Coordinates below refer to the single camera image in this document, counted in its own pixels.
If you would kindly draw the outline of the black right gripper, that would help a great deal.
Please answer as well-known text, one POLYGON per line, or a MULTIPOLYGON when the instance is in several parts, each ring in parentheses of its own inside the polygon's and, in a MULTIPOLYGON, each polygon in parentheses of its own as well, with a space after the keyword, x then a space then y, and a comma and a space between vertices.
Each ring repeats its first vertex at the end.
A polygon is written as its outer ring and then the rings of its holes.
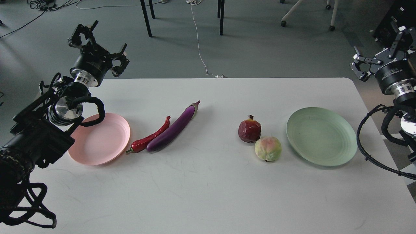
POLYGON ((397 34, 389 49, 371 58, 361 55, 358 47, 353 46, 355 55, 350 67, 363 82, 374 75, 385 95, 415 92, 415 69, 408 60, 410 53, 415 52, 415 27, 398 27, 395 22, 391 22, 391 26, 397 34))

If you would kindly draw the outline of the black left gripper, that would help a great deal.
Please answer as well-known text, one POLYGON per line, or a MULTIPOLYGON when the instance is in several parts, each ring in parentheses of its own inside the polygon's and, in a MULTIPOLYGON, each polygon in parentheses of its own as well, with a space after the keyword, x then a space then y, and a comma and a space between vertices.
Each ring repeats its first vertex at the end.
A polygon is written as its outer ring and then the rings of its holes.
POLYGON ((110 53, 102 46, 98 45, 93 30, 97 26, 96 20, 92 26, 77 25, 72 36, 68 38, 68 46, 80 50, 80 55, 70 69, 70 74, 74 79, 83 77, 88 80, 87 86, 100 86, 108 70, 114 77, 119 77, 127 68, 130 60, 126 57, 125 43, 118 53, 110 53), (82 43, 81 35, 84 35, 86 44, 82 43), (118 61, 119 65, 113 66, 112 62, 118 61))

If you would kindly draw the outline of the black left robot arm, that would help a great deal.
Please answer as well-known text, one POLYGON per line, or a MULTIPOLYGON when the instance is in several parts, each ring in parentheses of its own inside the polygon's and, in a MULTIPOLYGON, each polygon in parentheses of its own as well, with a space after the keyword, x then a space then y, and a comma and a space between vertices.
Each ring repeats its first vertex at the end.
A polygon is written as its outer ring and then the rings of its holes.
POLYGON ((44 183, 31 183, 37 166, 47 168, 75 143, 71 136, 79 127, 94 126, 105 119, 105 106, 89 88, 100 86, 106 73, 118 77, 129 59, 126 44, 110 53, 93 36, 98 21, 90 27, 77 25, 68 45, 80 50, 70 76, 57 73, 50 84, 40 83, 40 96, 13 117, 13 138, 1 147, 1 223, 9 226, 27 223, 40 228, 55 228, 57 218, 43 204, 44 183))

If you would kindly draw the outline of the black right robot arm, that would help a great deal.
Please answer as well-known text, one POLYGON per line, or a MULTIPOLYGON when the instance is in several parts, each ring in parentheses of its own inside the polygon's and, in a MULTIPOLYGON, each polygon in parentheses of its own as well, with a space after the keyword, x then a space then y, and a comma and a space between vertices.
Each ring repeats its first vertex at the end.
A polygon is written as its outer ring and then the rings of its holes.
POLYGON ((356 54, 350 67, 361 81, 366 82, 373 75, 384 95, 394 95, 394 105, 387 108, 381 131, 390 142, 411 148, 408 158, 415 163, 416 74, 409 61, 409 52, 415 52, 415 27, 397 26, 393 21, 391 26, 396 32, 392 44, 373 57, 362 56, 355 47, 356 54), (393 116, 401 119, 401 139, 388 131, 393 116))

